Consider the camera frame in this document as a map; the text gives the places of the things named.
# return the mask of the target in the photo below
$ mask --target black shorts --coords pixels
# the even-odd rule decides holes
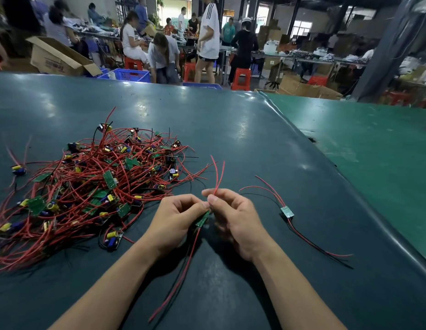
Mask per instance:
[[[217,60],[217,59],[207,59],[207,58],[204,58],[204,57],[201,57],[201,56],[199,56],[199,59],[202,60],[202,61],[205,61],[205,62],[215,62]]]

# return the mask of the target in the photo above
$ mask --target left hand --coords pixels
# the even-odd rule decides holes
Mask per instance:
[[[164,256],[182,242],[190,225],[209,207],[193,194],[165,197],[141,239],[157,251],[158,257]]]

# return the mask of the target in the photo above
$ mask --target green workbench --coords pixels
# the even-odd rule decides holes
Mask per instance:
[[[426,258],[426,110],[267,96]]]

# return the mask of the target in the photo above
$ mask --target blue plastic crate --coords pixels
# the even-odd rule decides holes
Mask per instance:
[[[135,69],[114,69],[111,72],[100,75],[99,79],[110,80],[110,74],[115,74],[115,78],[121,81],[132,81],[132,82],[147,82],[150,83],[150,72],[145,70]]]
[[[184,87],[197,87],[197,88],[207,88],[207,89],[219,89],[222,90],[222,87],[219,84],[210,84],[210,83],[194,83],[194,82],[183,82]]]

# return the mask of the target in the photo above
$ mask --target hand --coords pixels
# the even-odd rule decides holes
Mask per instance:
[[[229,189],[203,190],[215,214],[216,225],[234,244],[236,251],[246,261],[253,261],[267,242],[272,239],[262,226],[253,203],[248,198]]]
[[[189,226],[208,209],[208,202],[193,194],[165,197],[141,239],[157,251],[158,257],[166,255],[182,242]]]

